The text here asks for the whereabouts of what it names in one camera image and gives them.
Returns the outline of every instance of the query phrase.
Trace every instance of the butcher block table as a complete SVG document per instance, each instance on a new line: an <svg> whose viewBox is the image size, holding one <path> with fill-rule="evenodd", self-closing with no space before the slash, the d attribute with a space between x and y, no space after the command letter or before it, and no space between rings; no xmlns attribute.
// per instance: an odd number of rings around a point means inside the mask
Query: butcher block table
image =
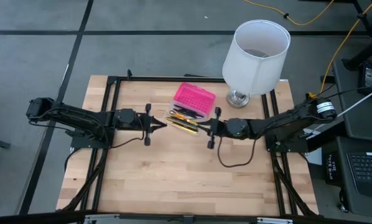
<svg viewBox="0 0 372 224"><path fill-rule="evenodd" d="M100 111L107 76L93 75L86 91L83 109ZM151 115L163 120L180 82L122 81L117 110L132 108L143 112L151 103ZM252 96L248 105L234 109L226 102L229 86L226 83L191 83L214 94L213 108L222 109L221 120L229 118L264 118L261 96ZM287 80L276 87L280 113L294 104ZM112 97L108 100L110 108ZM113 145L141 137L138 131L116 131ZM205 133L193 136L173 126L159 129L151 135L151 145L133 141L110 149L101 188L99 212L278 216L276 188L270 154L264 138L257 140L254 158L243 167L225 168L216 150L207 148ZM221 158L225 164L246 162L251 154L252 140L224 138ZM57 208L63 208L85 182L91 149L81 149L69 160ZM306 161L297 153L288 153L292 183L304 202L314 212L317 204ZM87 208L91 208L93 185ZM286 211L289 213L287 191L282 186Z"/></svg>

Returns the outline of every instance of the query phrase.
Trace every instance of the gray floor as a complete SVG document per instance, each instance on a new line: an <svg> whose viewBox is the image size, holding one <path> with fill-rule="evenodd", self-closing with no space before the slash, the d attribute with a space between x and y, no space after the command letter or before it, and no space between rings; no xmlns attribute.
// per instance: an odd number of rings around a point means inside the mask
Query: gray floor
<svg viewBox="0 0 372 224"><path fill-rule="evenodd" d="M86 4L87 0L0 0L0 29L78 30ZM273 0L270 5L305 22L326 4ZM268 19L288 30L349 30L356 21L356 11L349 4L334 4L317 22L297 27L276 12L242 0L95 0L86 29L235 30L251 19ZM55 98L74 40L72 35L0 36L0 139L12 144L9 150L0 149L0 215L16 213L42 136L43 128L27 124L24 113L28 101L40 96ZM319 76L341 41L342 37L292 37L282 78L290 80L294 103L300 103L306 92L320 89ZM64 102L81 106L90 75L125 75L129 68L134 75L220 77L230 42L228 35L84 36ZM352 37L339 57L349 57L368 43L365 37ZM70 138L56 130L31 213L54 211L69 145ZM340 212L337 189L325 185L314 167L312 178L322 215L372 222L369 217Z"/></svg>

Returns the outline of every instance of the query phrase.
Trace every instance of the white cable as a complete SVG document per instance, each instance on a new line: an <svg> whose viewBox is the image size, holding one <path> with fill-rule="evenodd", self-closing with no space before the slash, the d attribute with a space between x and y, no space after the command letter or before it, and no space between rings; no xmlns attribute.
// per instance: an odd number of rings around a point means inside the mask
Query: white cable
<svg viewBox="0 0 372 224"><path fill-rule="evenodd" d="M342 113L338 114L337 118L342 116L343 114L345 114L346 112L352 110L352 108L354 108L355 106L357 106L359 103L365 101L367 98L371 97L372 96L372 93L370 93L369 95L365 96L363 99L357 101L354 105L350 106L348 109L342 111ZM311 131L309 134L312 134L314 131L318 130L319 128L325 126L326 124L321 124L319 126L317 126L317 128L313 129L313 131Z"/></svg>

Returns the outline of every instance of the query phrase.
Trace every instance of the lamp base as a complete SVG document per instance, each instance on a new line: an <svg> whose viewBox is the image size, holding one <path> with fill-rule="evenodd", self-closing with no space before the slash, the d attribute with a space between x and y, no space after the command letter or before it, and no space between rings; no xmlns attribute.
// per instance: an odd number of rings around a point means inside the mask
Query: lamp base
<svg viewBox="0 0 372 224"><path fill-rule="evenodd" d="M242 93L237 92L236 90L229 90L228 94L226 95L226 102L232 108L243 108L247 105L249 101L249 96L244 95Z"/></svg>

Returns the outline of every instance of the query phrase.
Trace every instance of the table lamp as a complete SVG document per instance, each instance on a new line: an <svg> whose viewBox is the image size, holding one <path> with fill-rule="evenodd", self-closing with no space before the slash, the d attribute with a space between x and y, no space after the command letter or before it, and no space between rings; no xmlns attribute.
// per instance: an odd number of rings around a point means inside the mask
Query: table lamp
<svg viewBox="0 0 372 224"><path fill-rule="evenodd" d="M290 42L288 31L271 21L248 21L236 29L222 68L230 106L242 108L250 95L276 87Z"/></svg>

